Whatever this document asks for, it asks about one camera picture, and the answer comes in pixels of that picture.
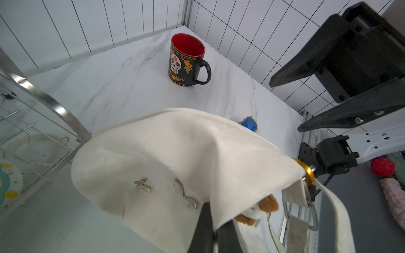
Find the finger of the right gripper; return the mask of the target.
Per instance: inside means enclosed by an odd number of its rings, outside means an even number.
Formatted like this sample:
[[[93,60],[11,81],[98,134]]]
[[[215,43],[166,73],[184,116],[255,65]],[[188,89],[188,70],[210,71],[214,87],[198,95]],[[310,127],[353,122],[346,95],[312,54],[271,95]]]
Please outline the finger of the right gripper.
[[[269,82],[277,87],[313,75],[349,30],[349,22],[338,14],[331,15],[307,44],[277,71]]]
[[[298,127],[298,132],[321,128],[352,129],[405,107],[405,79],[396,78],[342,102]]]

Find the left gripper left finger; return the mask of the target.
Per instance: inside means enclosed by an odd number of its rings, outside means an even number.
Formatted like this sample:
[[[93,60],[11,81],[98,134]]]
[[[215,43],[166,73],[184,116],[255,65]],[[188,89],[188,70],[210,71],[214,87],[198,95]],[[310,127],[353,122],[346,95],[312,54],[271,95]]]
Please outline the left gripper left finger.
[[[213,253],[214,230],[209,202],[203,204],[187,253]]]

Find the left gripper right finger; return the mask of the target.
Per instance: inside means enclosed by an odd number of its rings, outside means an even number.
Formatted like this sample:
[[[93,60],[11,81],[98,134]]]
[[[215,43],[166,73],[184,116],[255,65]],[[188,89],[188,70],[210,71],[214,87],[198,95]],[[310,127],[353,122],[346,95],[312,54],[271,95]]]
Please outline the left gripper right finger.
[[[243,253],[232,220],[217,230],[217,243],[219,253]]]

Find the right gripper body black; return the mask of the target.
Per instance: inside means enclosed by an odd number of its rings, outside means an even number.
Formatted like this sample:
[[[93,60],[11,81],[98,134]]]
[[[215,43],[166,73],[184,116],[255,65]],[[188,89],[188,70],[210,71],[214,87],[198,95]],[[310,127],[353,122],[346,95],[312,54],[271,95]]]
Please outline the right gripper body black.
[[[405,37],[365,2],[339,17],[348,30],[316,77],[336,103],[405,77]]]

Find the brown white plush keychain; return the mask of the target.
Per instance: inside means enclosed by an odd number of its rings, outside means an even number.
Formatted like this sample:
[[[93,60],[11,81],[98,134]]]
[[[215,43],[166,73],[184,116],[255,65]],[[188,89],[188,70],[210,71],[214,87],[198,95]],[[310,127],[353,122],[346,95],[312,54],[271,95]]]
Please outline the brown white plush keychain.
[[[254,226],[265,214],[274,213],[279,210],[276,198],[270,194],[255,205],[251,206],[234,219],[248,226]]]

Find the yellow blue plush keychain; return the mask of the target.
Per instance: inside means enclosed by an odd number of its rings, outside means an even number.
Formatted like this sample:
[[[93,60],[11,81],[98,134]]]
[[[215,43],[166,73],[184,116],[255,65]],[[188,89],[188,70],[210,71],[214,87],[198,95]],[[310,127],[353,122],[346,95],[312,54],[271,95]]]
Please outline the yellow blue plush keychain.
[[[239,122],[239,124],[250,129],[251,131],[253,131],[255,133],[258,130],[257,121],[252,117],[244,118],[241,122]]]

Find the cream canvas shoulder bag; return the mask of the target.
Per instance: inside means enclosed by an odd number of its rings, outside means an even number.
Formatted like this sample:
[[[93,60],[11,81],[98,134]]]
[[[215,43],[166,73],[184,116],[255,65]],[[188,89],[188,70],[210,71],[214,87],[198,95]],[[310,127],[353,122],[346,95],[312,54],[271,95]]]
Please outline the cream canvas shoulder bag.
[[[266,253],[254,226],[234,218],[272,194],[313,209],[308,186],[320,186],[297,159],[298,135],[271,130],[266,139],[207,112],[166,109],[93,137],[76,154],[72,182],[104,212],[167,253],[187,253],[204,203],[217,230],[235,225],[244,253]]]

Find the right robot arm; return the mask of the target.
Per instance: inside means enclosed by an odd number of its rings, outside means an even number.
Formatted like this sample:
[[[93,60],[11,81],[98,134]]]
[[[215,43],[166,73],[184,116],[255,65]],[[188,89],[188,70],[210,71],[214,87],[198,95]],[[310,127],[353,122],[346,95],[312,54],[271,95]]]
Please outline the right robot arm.
[[[405,38],[365,2],[331,15],[308,43],[276,72],[271,87],[315,76],[336,106],[298,131],[354,129],[405,107]],[[312,148],[302,143],[298,158],[315,176],[346,174],[376,157],[402,151],[404,128],[387,124],[377,133],[328,138]]]

